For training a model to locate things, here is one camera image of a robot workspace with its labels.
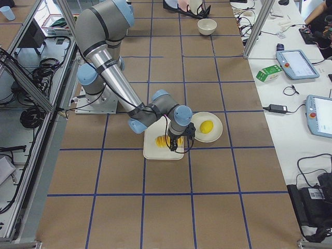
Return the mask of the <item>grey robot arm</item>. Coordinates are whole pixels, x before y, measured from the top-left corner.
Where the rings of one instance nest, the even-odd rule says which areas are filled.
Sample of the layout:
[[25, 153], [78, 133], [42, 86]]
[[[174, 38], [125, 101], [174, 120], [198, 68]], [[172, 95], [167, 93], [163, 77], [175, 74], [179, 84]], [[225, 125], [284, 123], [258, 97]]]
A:
[[103, 1], [84, 10], [75, 22], [75, 38], [82, 56], [91, 61], [94, 70], [105, 80], [108, 87], [126, 110], [128, 124], [137, 134], [145, 131], [161, 117], [169, 118], [163, 139], [170, 151], [177, 151], [178, 139], [187, 137], [194, 141], [196, 128], [191, 122], [192, 110], [178, 104], [168, 92], [157, 91], [151, 103], [145, 105], [113, 58], [112, 50], [117, 50], [134, 25], [133, 12], [126, 1]]

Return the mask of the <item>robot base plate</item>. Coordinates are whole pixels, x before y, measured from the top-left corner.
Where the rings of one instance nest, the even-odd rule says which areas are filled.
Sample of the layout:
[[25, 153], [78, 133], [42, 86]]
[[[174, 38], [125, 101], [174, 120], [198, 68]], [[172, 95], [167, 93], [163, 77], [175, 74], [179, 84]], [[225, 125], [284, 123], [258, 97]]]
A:
[[76, 104], [75, 113], [78, 115], [116, 114], [118, 99], [108, 87], [102, 94], [97, 95], [88, 95], [81, 87], [80, 95], [74, 103]]

